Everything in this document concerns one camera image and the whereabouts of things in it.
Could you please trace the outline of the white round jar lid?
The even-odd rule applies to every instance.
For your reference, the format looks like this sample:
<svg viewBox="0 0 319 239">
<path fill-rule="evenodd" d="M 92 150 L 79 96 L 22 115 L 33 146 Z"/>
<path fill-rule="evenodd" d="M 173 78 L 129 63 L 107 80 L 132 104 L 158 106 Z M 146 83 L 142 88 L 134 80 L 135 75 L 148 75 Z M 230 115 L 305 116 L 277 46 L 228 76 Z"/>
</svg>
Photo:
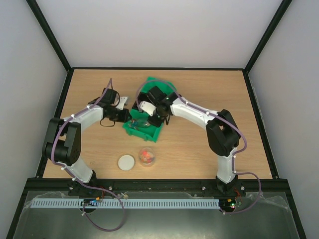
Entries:
<svg viewBox="0 0 319 239">
<path fill-rule="evenodd" d="M 133 156 L 126 154 L 122 155 L 118 159 L 118 168 L 122 171 L 130 171 L 135 165 L 135 159 Z"/>
</svg>

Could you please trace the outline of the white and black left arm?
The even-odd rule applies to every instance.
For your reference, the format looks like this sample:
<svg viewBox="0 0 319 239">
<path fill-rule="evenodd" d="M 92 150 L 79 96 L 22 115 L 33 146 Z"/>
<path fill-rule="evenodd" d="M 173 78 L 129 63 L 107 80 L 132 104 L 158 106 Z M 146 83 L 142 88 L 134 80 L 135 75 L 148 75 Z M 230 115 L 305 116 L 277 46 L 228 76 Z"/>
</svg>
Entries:
<svg viewBox="0 0 319 239">
<path fill-rule="evenodd" d="M 69 117 L 49 121 L 42 155 L 66 171 L 73 180 L 89 183 L 95 172 L 81 158 L 82 132 L 103 119 L 125 123 L 132 119 L 127 105 L 128 97 L 119 96 L 113 89 L 104 89 L 102 95 L 81 111 Z"/>
</svg>

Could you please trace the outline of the black bin with lollipops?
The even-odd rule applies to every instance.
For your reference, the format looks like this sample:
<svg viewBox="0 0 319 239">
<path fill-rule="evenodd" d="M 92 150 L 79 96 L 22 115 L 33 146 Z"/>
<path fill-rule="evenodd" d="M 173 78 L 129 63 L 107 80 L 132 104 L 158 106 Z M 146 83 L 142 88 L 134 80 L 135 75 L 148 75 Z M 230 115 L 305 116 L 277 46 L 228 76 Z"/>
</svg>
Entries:
<svg viewBox="0 0 319 239">
<path fill-rule="evenodd" d="M 137 101 L 134 101 L 134 104 L 133 104 L 133 106 L 132 106 L 132 109 L 139 111 L 138 105 L 139 105 L 141 102 L 143 102 L 143 101 L 149 102 L 148 95 L 147 95 L 147 93 L 139 92 L 138 100 L 137 100 Z"/>
</svg>

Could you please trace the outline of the silver metal scoop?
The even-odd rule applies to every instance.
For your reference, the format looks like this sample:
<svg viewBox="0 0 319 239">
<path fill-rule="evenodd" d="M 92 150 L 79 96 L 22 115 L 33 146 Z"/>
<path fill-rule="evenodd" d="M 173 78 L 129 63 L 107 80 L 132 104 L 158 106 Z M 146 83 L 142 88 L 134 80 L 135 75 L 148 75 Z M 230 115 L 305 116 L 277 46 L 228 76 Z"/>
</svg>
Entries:
<svg viewBox="0 0 319 239">
<path fill-rule="evenodd" d="M 132 126 L 134 128 L 148 128 L 151 124 L 148 122 L 147 119 L 136 119 Z"/>
</svg>

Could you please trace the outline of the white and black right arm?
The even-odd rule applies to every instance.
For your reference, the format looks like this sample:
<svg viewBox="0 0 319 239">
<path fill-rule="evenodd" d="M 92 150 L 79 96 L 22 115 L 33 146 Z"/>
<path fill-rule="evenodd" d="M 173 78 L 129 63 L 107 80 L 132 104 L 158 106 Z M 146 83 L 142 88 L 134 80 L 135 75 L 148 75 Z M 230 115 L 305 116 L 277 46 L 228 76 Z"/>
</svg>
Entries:
<svg viewBox="0 0 319 239">
<path fill-rule="evenodd" d="M 139 103 L 139 109 L 149 115 L 150 124 L 158 127 L 170 116 L 175 116 L 206 131 L 209 147 L 218 156 L 217 189 L 223 195 L 230 194 L 235 189 L 234 156 L 241 138 L 231 113 L 203 108 L 176 92 L 167 96 L 157 90 L 154 96 L 148 93 L 148 98 L 147 102 Z"/>
</svg>

